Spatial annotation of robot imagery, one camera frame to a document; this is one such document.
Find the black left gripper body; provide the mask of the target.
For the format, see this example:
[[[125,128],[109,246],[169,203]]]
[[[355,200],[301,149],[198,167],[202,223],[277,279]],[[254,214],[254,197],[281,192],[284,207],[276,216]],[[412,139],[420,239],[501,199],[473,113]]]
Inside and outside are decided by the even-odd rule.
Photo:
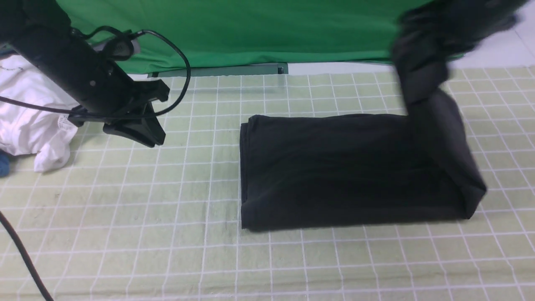
[[[103,122],[109,126],[155,126],[153,101],[168,100],[162,81],[136,82],[114,61],[98,54],[63,55],[63,88],[78,106],[69,114],[75,125]]]

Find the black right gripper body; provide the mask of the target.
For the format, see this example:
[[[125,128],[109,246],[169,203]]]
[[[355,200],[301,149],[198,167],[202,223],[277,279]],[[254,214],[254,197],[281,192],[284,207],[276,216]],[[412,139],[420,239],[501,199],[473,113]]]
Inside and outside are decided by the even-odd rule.
[[[441,8],[414,8],[399,18],[399,33],[390,50],[403,103],[411,114],[418,105],[439,104],[440,113],[459,107],[440,86],[449,79],[448,61],[464,48],[447,27]]]

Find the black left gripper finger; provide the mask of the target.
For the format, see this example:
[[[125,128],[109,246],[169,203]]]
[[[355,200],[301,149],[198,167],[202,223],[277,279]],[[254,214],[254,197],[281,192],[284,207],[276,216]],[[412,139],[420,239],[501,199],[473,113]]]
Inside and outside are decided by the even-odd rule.
[[[155,113],[125,114],[104,118],[103,131],[130,139],[149,148],[163,145],[166,132]]]

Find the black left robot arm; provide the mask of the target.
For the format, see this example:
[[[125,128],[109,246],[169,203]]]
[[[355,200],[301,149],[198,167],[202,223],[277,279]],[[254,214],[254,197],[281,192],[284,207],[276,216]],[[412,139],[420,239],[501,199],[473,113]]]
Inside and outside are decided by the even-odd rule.
[[[95,49],[74,29],[55,0],[2,0],[1,44],[27,59],[71,96],[78,106],[68,120],[80,127],[102,122],[103,131],[141,143],[162,145],[166,133],[155,116],[153,101],[167,101],[162,80],[132,80],[117,64],[136,53],[131,31],[100,27],[113,37]]]

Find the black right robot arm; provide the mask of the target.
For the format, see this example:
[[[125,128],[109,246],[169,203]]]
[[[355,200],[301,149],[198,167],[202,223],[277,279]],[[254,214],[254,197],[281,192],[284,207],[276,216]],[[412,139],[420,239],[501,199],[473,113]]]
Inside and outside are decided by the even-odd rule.
[[[433,0],[399,18],[390,50],[406,107],[435,97],[448,80],[451,57],[510,28],[525,0]]]

